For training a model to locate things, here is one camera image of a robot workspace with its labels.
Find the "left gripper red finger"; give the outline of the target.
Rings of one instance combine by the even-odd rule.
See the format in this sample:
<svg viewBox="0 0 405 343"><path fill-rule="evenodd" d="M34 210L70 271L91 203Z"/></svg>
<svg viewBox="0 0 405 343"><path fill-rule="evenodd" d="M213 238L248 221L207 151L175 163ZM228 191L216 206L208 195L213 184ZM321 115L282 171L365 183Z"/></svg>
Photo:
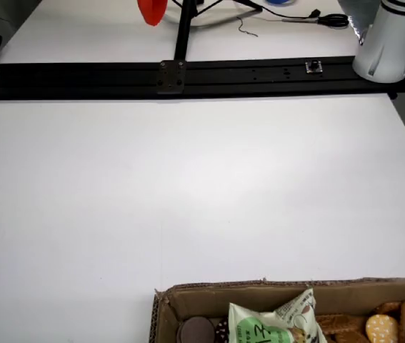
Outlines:
<svg viewBox="0 0 405 343"><path fill-rule="evenodd" d="M151 26L157 26L164 14L168 5L167 0L138 0L139 11L144 18L144 21Z"/></svg>

